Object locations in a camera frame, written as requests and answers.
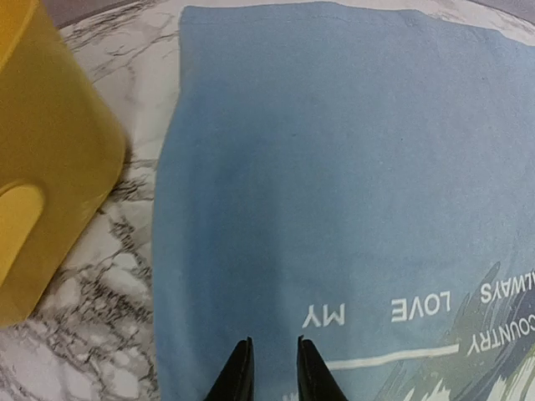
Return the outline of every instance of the marble surface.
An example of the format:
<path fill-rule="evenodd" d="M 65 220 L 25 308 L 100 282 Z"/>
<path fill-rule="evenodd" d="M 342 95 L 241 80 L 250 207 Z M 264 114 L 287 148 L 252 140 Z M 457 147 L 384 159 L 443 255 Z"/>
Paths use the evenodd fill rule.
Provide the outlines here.
<path fill-rule="evenodd" d="M 343 3 L 415 8 L 434 18 L 498 29 L 535 45 L 535 27 L 530 23 L 461 0 Z M 126 127 L 129 158 L 119 184 L 55 275 L 35 313 L 25 323 L 0 332 L 0 401 L 159 399 L 150 222 L 155 168 L 179 94 L 178 18 L 185 4 L 145 0 L 62 31 Z M 528 375 L 535 372 L 535 361 L 525 368 Z M 503 387 L 492 400 L 504 399 Z M 430 397 L 449 400 L 445 393 Z"/>

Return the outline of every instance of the blue cloth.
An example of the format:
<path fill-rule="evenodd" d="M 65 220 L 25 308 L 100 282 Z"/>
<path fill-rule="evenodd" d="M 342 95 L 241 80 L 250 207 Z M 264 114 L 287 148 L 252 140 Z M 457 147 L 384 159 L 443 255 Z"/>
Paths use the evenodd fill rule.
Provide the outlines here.
<path fill-rule="evenodd" d="M 351 400 L 512 380 L 535 330 L 534 50 L 333 3 L 187 8 L 180 39 L 155 198 L 163 401 L 201 400 L 247 336 L 258 401 L 296 399 L 301 334 Z"/>

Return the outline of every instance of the yellow plastic bin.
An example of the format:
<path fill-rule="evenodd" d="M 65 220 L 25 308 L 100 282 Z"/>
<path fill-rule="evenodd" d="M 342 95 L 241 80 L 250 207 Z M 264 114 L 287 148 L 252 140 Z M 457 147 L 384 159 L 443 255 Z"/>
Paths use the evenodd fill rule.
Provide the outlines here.
<path fill-rule="evenodd" d="M 0 0 L 0 326 L 25 319 L 117 181 L 125 136 L 38 0 Z"/>

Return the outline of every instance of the white marble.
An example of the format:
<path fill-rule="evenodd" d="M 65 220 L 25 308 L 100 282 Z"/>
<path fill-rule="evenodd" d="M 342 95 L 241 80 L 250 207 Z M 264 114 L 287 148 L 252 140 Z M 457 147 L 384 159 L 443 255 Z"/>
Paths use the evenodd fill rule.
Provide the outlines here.
<path fill-rule="evenodd" d="M 343 3 L 415 8 L 434 18 L 497 29 L 535 45 L 530 23 L 462 0 Z M 76 58 L 126 127 L 130 157 L 120 183 L 55 275 L 35 313 L 0 332 L 0 401 L 159 399 L 150 223 L 156 163 L 179 94 L 178 19 L 185 4 L 145 0 L 63 30 Z M 496 388 L 496 399 L 504 399 L 502 387 Z"/>

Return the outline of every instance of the white stripe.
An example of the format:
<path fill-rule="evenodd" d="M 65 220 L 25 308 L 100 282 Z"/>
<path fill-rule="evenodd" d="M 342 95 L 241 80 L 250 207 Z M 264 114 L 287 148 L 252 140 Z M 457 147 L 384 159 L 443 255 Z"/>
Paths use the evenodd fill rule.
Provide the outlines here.
<path fill-rule="evenodd" d="M 445 355 L 453 355 L 455 353 L 459 353 L 459 344 L 439 348 L 420 348 L 407 351 L 398 351 L 396 353 L 387 353 L 386 355 L 381 355 L 380 357 L 357 358 L 349 359 L 347 361 L 332 361 L 326 362 L 325 364 L 329 370 L 348 370 L 380 366 L 403 359 L 443 357 Z"/>

